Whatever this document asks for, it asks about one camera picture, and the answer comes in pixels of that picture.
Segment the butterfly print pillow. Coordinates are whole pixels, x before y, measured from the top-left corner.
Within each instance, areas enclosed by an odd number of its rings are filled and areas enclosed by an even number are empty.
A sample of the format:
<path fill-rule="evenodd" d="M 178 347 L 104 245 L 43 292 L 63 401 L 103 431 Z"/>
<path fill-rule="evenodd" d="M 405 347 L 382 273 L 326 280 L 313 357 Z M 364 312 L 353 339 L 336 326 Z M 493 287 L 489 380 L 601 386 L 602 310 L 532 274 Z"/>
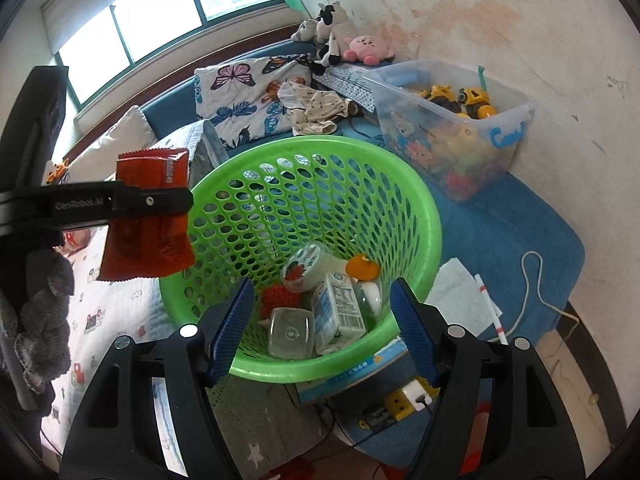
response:
<path fill-rule="evenodd" d="M 196 116 L 212 123 L 228 150 L 290 131 L 291 122 L 279 98 L 286 82 L 311 83 L 308 55 L 244 58 L 198 68 L 194 72 Z"/>

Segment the strawberry yogurt tub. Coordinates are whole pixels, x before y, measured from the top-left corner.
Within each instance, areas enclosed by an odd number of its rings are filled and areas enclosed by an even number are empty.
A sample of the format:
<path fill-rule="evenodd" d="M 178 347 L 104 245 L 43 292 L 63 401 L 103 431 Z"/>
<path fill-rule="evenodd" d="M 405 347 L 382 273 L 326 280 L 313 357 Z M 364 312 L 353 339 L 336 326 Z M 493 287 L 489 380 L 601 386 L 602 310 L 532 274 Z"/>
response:
<path fill-rule="evenodd" d="M 346 263 L 325 244 L 311 242 L 288 258 L 281 270 L 281 282 L 290 292 L 309 292 L 322 282 L 327 273 L 344 273 Z"/>

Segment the white milk carton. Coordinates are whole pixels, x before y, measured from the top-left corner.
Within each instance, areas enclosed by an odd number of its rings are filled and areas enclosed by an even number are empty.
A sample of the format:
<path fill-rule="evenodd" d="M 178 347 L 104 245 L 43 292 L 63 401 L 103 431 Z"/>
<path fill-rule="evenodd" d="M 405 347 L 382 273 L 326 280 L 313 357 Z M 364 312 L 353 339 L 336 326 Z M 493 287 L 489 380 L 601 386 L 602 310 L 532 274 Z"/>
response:
<path fill-rule="evenodd" d="M 311 310 L 314 346 L 320 356 L 343 350 L 367 333 L 348 275 L 327 273 L 311 296 Z"/>

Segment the yellow toy truck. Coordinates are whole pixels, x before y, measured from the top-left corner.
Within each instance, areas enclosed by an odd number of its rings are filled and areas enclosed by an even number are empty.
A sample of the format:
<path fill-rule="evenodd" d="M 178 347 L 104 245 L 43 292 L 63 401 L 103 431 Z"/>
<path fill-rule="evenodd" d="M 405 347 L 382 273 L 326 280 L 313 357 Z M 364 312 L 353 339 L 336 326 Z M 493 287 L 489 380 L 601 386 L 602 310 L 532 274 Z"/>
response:
<path fill-rule="evenodd" d="M 450 86 L 433 84 L 429 89 L 420 90 L 418 96 L 462 117 L 486 119 L 498 114 L 484 87 L 466 87 L 454 93 Z"/>

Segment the orange jelly cup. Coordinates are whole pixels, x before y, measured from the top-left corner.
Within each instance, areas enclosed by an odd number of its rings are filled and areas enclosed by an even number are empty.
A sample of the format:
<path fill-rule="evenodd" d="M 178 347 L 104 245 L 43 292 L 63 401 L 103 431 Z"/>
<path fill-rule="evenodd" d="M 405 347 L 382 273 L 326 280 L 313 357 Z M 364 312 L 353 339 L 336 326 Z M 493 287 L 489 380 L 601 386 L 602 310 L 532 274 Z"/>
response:
<path fill-rule="evenodd" d="M 355 280 L 373 282 L 380 276 L 381 267 L 365 254 L 357 254 L 347 260 L 345 272 Z"/>

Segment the pink plush toy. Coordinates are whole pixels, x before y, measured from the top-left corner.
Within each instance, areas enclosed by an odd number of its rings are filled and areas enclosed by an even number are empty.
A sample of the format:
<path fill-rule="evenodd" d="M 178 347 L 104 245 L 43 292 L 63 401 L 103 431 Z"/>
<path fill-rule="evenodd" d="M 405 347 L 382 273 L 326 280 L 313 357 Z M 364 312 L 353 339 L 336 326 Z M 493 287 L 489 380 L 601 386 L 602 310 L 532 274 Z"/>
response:
<path fill-rule="evenodd" d="M 377 36 L 347 37 L 345 44 L 342 59 L 349 63 L 360 62 L 365 66 L 378 66 L 395 58 L 395 52 L 383 38 Z"/>

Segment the window with green frame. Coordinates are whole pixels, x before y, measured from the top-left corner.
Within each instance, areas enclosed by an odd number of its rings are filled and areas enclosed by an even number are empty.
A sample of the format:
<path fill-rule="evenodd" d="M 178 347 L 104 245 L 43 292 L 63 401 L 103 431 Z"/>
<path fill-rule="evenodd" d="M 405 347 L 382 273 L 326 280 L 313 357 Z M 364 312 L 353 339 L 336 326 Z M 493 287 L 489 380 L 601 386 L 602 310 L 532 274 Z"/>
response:
<path fill-rule="evenodd" d="M 282 0 L 48 0 L 42 19 L 78 108 L 178 41 Z"/>

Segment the beige cushion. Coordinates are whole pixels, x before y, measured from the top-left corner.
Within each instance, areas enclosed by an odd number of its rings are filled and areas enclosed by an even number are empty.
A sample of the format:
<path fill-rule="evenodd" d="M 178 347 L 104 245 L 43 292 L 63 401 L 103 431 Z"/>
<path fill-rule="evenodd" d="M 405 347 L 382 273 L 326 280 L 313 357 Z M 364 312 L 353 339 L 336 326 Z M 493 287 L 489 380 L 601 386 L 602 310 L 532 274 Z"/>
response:
<path fill-rule="evenodd" d="M 70 183 L 104 181 L 116 171 L 120 154 L 143 150 L 156 141 L 141 108 L 134 105 L 74 159 L 67 170 L 68 180 Z"/>

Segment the patterned grey cloth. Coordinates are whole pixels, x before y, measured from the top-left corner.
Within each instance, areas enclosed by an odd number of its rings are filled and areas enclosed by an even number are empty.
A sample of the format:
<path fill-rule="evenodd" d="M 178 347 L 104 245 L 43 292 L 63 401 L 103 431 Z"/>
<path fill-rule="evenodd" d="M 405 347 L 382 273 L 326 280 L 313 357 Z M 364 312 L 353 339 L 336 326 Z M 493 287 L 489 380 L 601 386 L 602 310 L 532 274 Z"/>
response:
<path fill-rule="evenodd" d="M 330 66 L 322 75 L 314 75 L 314 81 L 343 98 L 354 101 L 367 113 L 373 114 L 375 112 L 374 97 L 367 81 L 363 78 L 368 71 L 366 66 L 361 65 Z"/>

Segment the green plastic trash basket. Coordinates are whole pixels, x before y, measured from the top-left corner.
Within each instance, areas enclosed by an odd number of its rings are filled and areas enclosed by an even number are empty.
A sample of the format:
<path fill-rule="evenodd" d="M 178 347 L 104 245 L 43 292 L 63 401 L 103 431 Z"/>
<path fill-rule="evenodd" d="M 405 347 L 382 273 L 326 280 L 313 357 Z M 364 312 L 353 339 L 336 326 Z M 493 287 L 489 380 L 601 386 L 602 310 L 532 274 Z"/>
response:
<path fill-rule="evenodd" d="M 176 325 L 198 322 L 238 281 L 279 281 L 297 249 L 320 242 L 334 255 L 363 254 L 416 296 L 430 291 L 442 225 L 422 178 L 401 158 L 342 136 L 272 141 L 231 157 L 194 186 L 189 238 L 194 263 L 160 280 Z"/>

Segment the small clear plastic cup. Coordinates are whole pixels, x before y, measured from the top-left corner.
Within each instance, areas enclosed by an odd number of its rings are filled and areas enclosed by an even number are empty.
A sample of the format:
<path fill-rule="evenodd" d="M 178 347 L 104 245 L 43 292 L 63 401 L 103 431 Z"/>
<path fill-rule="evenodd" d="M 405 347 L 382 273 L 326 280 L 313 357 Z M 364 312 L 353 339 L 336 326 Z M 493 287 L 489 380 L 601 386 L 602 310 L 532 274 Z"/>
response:
<path fill-rule="evenodd" d="M 314 314 L 303 308 L 277 308 L 271 312 L 268 334 L 270 356 L 301 361 L 314 356 Z"/>

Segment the clear plastic bottle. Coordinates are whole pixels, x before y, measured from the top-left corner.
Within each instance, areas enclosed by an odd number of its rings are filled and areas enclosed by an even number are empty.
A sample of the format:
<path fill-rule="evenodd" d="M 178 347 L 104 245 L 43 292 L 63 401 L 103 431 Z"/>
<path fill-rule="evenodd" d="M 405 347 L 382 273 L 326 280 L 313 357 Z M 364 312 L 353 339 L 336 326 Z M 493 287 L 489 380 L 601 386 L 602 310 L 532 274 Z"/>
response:
<path fill-rule="evenodd" d="M 360 281 L 354 285 L 354 291 L 362 315 L 377 320 L 382 312 L 382 295 L 378 284 Z"/>

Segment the clear plastic toy bin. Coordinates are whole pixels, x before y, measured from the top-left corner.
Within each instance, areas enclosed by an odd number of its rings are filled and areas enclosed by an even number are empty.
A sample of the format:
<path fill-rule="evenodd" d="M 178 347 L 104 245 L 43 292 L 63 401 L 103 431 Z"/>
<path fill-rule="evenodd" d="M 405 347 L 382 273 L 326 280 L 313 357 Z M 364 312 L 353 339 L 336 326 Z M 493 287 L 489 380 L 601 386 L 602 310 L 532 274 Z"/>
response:
<path fill-rule="evenodd" d="M 374 97 L 385 147 L 408 162 L 450 200 L 464 202 L 501 178 L 533 122 L 536 102 L 476 70 L 420 60 L 370 70 L 363 78 Z M 462 117 L 418 96 L 433 84 L 484 87 L 496 116 Z"/>

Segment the crumpled beige cloth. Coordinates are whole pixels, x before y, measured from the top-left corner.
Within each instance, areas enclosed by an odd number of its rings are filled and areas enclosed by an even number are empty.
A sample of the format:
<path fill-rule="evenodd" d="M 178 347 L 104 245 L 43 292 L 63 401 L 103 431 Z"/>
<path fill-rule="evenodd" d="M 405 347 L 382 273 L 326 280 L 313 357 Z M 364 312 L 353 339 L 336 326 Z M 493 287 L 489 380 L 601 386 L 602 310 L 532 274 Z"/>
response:
<path fill-rule="evenodd" d="M 288 81 L 282 84 L 278 98 L 294 136 L 327 136 L 337 132 L 337 123 L 359 113 L 358 105 L 334 91 Z"/>

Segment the orange snack wrapper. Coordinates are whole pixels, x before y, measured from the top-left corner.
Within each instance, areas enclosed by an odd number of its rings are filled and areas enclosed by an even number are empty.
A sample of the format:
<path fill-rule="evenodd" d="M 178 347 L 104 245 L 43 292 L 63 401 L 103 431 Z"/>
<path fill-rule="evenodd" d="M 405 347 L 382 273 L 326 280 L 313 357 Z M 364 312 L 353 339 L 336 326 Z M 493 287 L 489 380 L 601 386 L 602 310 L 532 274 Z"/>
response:
<path fill-rule="evenodd" d="M 186 148 L 151 148 L 121 154 L 115 178 L 127 194 L 116 200 L 99 279 L 166 278 L 195 261 L 188 237 L 193 195 Z"/>

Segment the white paper sheet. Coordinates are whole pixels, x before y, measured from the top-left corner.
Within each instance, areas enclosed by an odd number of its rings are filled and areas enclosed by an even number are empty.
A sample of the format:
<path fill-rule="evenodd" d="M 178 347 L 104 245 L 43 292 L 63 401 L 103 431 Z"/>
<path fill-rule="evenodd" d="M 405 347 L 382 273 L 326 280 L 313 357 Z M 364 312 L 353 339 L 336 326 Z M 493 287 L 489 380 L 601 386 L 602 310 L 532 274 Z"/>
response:
<path fill-rule="evenodd" d="M 474 336 L 485 330 L 491 337 L 497 335 L 495 318 L 500 318 L 501 310 L 493 302 L 495 315 L 489 313 L 480 285 L 458 258 L 439 268 L 425 303 L 436 307 L 448 324 L 461 325 Z"/>

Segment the cow plush toy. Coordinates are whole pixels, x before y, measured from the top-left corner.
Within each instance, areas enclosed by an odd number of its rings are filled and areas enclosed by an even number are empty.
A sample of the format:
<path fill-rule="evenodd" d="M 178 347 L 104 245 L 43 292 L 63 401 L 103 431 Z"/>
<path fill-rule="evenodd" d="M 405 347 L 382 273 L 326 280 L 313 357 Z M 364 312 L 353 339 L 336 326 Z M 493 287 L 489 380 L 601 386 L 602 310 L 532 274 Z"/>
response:
<path fill-rule="evenodd" d="M 320 3 L 320 12 L 316 18 L 302 21 L 291 36 L 294 42 L 314 44 L 317 58 L 309 62 L 313 75 L 323 75 L 330 66 L 345 61 L 348 38 L 358 35 L 354 22 L 339 1 Z"/>

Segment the printed white table cloth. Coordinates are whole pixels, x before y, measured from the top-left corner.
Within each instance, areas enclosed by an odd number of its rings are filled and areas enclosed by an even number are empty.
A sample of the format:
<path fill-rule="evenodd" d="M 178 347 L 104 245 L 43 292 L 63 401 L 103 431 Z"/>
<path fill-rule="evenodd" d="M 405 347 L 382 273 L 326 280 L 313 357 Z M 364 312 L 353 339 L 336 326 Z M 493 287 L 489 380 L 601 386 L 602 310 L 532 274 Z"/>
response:
<path fill-rule="evenodd" d="M 165 136 L 152 148 L 187 148 L 189 150 L 188 188 L 225 162 L 229 155 L 211 122 L 199 120 Z M 124 282 L 97 281 L 107 237 L 107 226 L 91 230 L 88 246 L 67 259 L 74 271 L 75 291 L 70 298 L 67 322 L 70 326 L 70 370 L 52 382 L 55 398 L 51 414 L 41 421 L 41 443 L 51 452 L 62 455 L 70 427 L 94 372 L 113 340 L 124 334 L 135 342 L 163 339 L 174 330 L 160 299 L 157 278 L 134 278 Z M 163 379 L 153 379 L 160 386 L 160 445 L 169 470 L 186 475 L 172 426 L 168 426 L 166 387 Z"/>

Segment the grey sleeve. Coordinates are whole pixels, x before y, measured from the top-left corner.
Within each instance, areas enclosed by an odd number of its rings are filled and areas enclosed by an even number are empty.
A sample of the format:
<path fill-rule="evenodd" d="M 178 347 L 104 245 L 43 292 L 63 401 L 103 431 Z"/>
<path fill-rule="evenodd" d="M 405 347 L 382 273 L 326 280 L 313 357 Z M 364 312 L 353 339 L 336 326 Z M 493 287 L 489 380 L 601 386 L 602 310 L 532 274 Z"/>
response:
<path fill-rule="evenodd" d="M 14 308 L 1 299 L 1 370 L 16 370 L 32 393 L 43 394 L 70 368 L 70 262 L 50 248 L 33 252 L 26 264 L 27 301 Z"/>

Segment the orange toy on sofa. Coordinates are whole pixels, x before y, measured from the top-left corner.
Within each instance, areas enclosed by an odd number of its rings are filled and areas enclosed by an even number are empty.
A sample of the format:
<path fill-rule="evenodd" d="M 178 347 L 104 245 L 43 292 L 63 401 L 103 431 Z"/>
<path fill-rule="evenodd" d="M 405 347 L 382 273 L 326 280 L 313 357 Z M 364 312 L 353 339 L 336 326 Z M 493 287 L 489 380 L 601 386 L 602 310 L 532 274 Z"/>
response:
<path fill-rule="evenodd" d="M 51 168 L 46 175 L 46 180 L 44 180 L 44 183 L 46 185 L 55 185 L 61 183 L 68 173 L 69 166 L 70 162 L 67 159 L 64 159 L 58 164 L 51 162 Z"/>

